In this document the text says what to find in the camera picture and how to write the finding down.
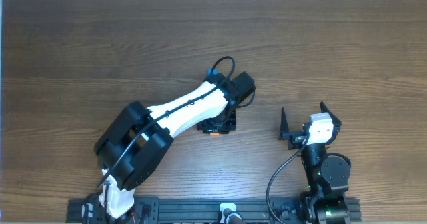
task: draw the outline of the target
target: wood grain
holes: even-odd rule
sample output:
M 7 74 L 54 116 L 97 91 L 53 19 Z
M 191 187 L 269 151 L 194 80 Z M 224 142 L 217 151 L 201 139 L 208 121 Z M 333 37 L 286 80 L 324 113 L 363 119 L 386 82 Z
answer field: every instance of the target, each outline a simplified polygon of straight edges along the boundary
M 2 221 L 64 221 L 95 191 L 92 148 L 130 102 L 171 101 L 233 55 L 257 96 L 238 128 L 176 138 L 138 195 L 263 197 L 277 141 L 328 107 L 365 221 L 427 221 L 427 0 L 4 0 Z M 227 72 L 224 63 L 220 71 Z M 306 190 L 299 161 L 272 195 Z

